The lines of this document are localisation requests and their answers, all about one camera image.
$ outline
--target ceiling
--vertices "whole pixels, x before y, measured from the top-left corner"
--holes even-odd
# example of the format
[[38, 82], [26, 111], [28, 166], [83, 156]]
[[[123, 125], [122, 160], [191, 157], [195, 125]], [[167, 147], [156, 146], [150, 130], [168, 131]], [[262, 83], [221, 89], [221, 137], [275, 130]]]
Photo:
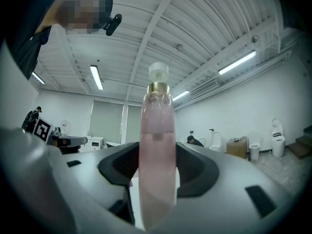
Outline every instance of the ceiling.
[[[176, 108], [239, 85], [288, 58], [302, 33], [283, 28], [279, 0], [114, 0], [112, 16], [122, 23], [111, 37], [104, 31], [80, 34], [52, 27], [35, 72], [42, 89], [142, 102], [148, 68], [169, 66], [173, 96], [190, 94]], [[252, 43], [252, 36], [258, 41]], [[251, 50], [257, 55], [220, 76], [218, 70]], [[103, 80], [100, 91], [90, 65]]]

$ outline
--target cardboard box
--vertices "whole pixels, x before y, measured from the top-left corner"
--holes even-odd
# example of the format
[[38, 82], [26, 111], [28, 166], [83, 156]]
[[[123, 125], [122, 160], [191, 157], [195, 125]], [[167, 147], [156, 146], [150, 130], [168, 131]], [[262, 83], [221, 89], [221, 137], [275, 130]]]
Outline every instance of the cardboard box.
[[246, 159], [247, 157], [247, 138], [243, 137], [240, 141], [234, 142], [235, 139], [230, 139], [226, 143], [226, 152], [228, 154]]

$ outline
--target black slot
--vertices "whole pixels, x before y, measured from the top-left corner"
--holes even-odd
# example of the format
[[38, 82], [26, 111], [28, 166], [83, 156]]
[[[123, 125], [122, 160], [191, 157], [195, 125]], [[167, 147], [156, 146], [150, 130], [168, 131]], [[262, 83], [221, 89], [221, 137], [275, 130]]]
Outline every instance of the black slot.
[[261, 217], [265, 217], [275, 210], [276, 206], [260, 186], [250, 186], [245, 188], [245, 190], [252, 199]]
[[79, 164], [81, 164], [79, 160], [73, 160], [73, 161], [67, 162], [68, 167], [77, 166]]

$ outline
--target wooden step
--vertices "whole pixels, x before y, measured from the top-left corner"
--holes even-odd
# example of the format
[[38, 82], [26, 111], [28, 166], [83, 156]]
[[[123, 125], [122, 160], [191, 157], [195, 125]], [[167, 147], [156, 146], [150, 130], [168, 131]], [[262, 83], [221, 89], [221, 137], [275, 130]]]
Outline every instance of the wooden step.
[[312, 126], [303, 129], [303, 135], [308, 138], [312, 138]]
[[303, 159], [312, 154], [309, 148], [298, 143], [293, 143], [289, 145], [288, 148], [298, 159]]
[[302, 136], [296, 139], [296, 143], [303, 145], [306, 148], [308, 148], [310, 151], [312, 151], [312, 139], [311, 138]]

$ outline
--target machine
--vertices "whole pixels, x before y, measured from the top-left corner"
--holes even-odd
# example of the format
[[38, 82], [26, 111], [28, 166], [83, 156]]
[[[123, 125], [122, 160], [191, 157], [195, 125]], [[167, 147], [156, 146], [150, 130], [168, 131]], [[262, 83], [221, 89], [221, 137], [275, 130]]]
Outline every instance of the machine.
[[[62, 155], [21, 130], [0, 130], [2, 172], [24, 208], [53, 233], [144, 233], [134, 227], [129, 183], [139, 143]], [[265, 233], [292, 206], [283, 188], [253, 164], [176, 144], [180, 188], [152, 234]]]

